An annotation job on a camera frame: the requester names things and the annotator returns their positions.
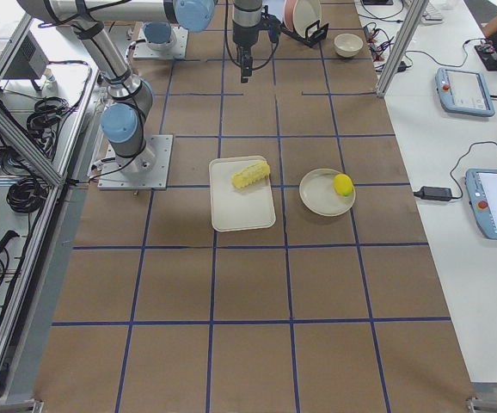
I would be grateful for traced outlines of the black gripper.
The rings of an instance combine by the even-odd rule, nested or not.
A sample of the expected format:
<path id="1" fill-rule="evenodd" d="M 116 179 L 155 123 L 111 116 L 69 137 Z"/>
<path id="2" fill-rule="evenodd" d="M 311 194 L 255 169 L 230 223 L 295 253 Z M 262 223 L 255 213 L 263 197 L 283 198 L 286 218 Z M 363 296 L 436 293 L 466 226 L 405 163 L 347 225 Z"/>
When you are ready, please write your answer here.
<path id="1" fill-rule="evenodd" d="M 250 46 L 236 46 L 237 63 L 239 64 L 241 75 L 240 82 L 247 83 L 253 73 L 253 57 Z"/>

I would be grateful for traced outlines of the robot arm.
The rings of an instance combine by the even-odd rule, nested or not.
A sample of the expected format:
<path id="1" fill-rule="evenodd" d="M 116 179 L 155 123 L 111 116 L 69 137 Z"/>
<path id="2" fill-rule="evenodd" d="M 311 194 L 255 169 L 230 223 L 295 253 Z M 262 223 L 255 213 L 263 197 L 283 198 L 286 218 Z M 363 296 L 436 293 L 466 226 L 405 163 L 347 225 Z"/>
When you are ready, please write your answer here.
<path id="1" fill-rule="evenodd" d="M 206 30 L 214 16 L 216 1 L 164 1 L 164 11 L 170 23 L 179 25 L 189 32 Z M 262 69 L 272 58 L 279 44 L 281 22 L 268 12 L 262 1 L 234 1 L 232 13 L 231 39 L 235 43 L 235 53 L 230 49 L 228 39 L 229 2 L 225 2 L 224 46 L 230 61 L 240 71 L 240 82 L 247 83 L 254 71 Z M 259 39 L 260 32 L 267 32 L 273 50 L 267 60 L 254 66 L 252 48 Z"/>
<path id="2" fill-rule="evenodd" d="M 112 101 L 100 119 L 101 131 L 114 151 L 116 170 L 100 175 L 132 187 L 164 187 L 172 137 L 146 137 L 144 126 L 153 106 L 150 85 L 134 73 L 105 29 L 104 22 L 177 23 L 175 1 L 20 1 L 44 26 L 69 25 L 107 82 Z"/>

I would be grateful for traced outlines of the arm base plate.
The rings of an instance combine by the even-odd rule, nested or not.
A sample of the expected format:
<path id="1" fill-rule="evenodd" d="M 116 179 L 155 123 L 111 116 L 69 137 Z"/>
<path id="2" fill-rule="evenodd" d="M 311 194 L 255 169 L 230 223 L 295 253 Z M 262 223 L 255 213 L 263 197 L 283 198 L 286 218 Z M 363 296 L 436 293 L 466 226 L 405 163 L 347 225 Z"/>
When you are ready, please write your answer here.
<path id="1" fill-rule="evenodd" d="M 151 43 L 147 41 L 144 30 L 140 29 L 132 58 L 136 60 L 183 60 L 186 57 L 188 31 L 178 26 L 172 26 L 171 30 L 167 42 Z"/>
<path id="2" fill-rule="evenodd" d="M 133 160 L 117 157 L 114 148 L 107 145 L 107 157 L 114 160 L 104 163 L 97 187 L 102 190 L 165 190 L 173 147 L 172 135 L 150 135 L 146 146 Z"/>

